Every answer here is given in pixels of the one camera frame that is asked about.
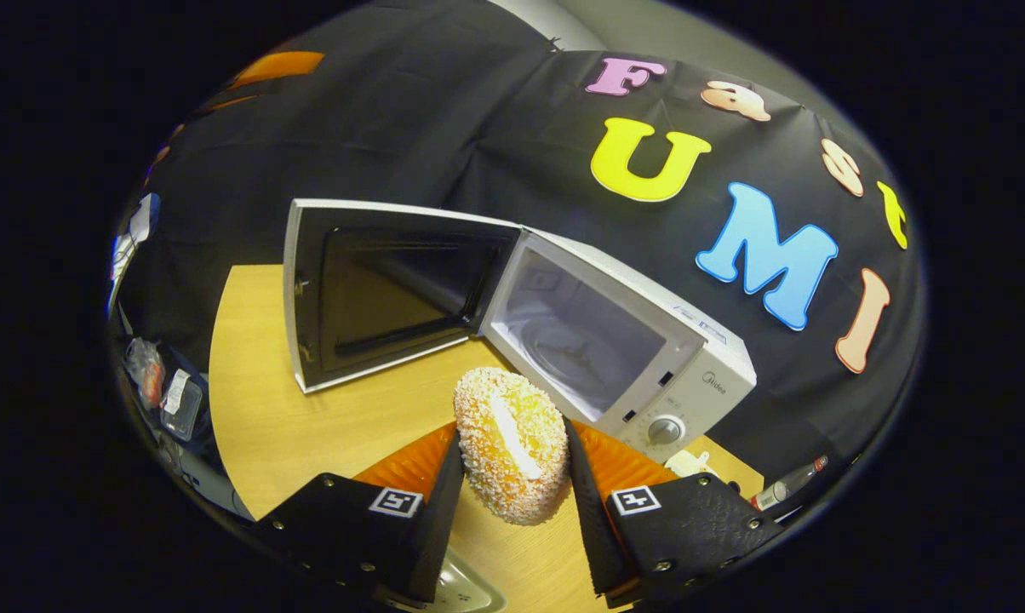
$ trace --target microwave control dial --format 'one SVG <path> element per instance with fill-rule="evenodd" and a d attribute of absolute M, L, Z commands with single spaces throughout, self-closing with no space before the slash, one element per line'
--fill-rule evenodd
<path fill-rule="evenodd" d="M 649 443 L 653 445 L 668 445 L 675 443 L 683 436 L 683 422 L 671 415 L 661 415 L 649 424 Z"/>

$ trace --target blue letter m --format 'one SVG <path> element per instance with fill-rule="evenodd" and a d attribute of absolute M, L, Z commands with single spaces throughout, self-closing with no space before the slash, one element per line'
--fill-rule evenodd
<path fill-rule="evenodd" d="M 838 254 L 838 245 L 823 229 L 812 224 L 802 227 L 787 241 L 778 242 L 777 217 L 770 197 L 745 183 L 731 183 L 728 192 L 736 201 L 731 216 L 713 249 L 695 257 L 698 268 L 722 282 L 734 282 L 739 274 L 736 258 L 746 246 L 743 291 L 753 294 L 784 274 L 781 283 L 768 291 L 762 302 L 790 329 L 804 329 L 808 325 L 808 304 L 826 264 Z"/>

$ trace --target foam letter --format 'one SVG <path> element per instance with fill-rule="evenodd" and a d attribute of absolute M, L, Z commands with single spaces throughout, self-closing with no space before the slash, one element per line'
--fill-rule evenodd
<path fill-rule="evenodd" d="M 875 334 L 875 327 L 879 325 L 884 308 L 891 303 L 891 292 L 887 291 L 887 285 L 879 279 L 879 275 L 869 269 L 862 269 L 860 279 L 864 282 L 864 294 L 860 299 L 854 325 L 851 326 L 850 333 L 834 344 L 834 353 L 842 363 L 857 374 L 864 372 L 871 337 Z"/>
<path fill-rule="evenodd" d="M 838 147 L 834 140 L 823 138 L 823 163 L 831 177 L 838 179 L 850 194 L 860 198 L 864 195 L 864 186 L 860 185 L 860 169 L 852 156 Z"/>
<path fill-rule="evenodd" d="M 603 63 L 605 64 L 603 73 L 600 73 L 600 78 L 593 84 L 584 88 L 587 92 L 625 96 L 630 92 L 629 89 L 625 88 L 626 81 L 629 81 L 630 85 L 634 87 L 641 87 L 649 82 L 649 73 L 667 73 L 664 65 L 657 65 L 657 63 L 639 63 L 637 59 L 620 57 L 605 57 Z"/>
<path fill-rule="evenodd" d="M 898 205 L 898 197 L 891 188 L 876 181 L 875 187 L 883 192 L 883 212 L 887 215 L 887 227 L 891 229 L 891 234 L 898 242 L 898 247 L 906 248 L 906 235 L 902 233 L 902 222 L 906 221 L 906 213 L 902 211 L 902 206 Z"/>
<path fill-rule="evenodd" d="M 762 302 L 785 326 L 804 329 L 808 325 L 808 304 L 829 260 L 838 254 L 838 245 L 823 229 L 812 224 L 802 227 L 785 242 L 778 242 L 777 217 L 770 197 L 745 183 L 731 183 L 728 191 L 735 199 L 731 216 L 713 249 L 695 257 L 698 268 L 722 282 L 734 282 L 739 276 L 736 258 L 746 247 L 743 291 L 753 294 L 784 274 Z"/>
<path fill-rule="evenodd" d="M 591 155 L 591 175 L 615 194 L 637 201 L 660 202 L 679 194 L 691 176 L 698 154 L 711 151 L 710 145 L 697 136 L 668 132 L 664 137 L 671 141 L 671 153 L 664 168 L 653 178 L 638 177 L 629 170 L 630 157 L 641 139 L 656 130 L 648 123 L 621 117 L 613 117 L 603 124 L 607 126 L 607 133 Z"/>
<path fill-rule="evenodd" d="M 726 81 L 710 81 L 706 85 L 711 87 L 702 92 L 702 99 L 706 104 L 723 110 L 734 110 L 747 119 L 770 121 L 766 101 L 763 101 L 761 94 Z"/>

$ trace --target clear plastic container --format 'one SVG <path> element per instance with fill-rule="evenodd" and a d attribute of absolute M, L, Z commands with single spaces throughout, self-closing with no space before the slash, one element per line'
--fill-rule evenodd
<path fill-rule="evenodd" d="M 190 376 L 182 369 L 175 371 L 161 406 L 161 425 L 182 442 L 191 440 L 202 404 L 202 389 Z"/>

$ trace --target plastic bag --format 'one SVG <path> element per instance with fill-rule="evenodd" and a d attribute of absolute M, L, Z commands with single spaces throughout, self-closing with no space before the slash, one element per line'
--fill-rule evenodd
<path fill-rule="evenodd" d="M 127 373 L 138 384 L 138 398 L 147 411 L 161 406 L 161 389 L 165 366 L 158 354 L 158 344 L 135 338 L 127 345 Z"/>

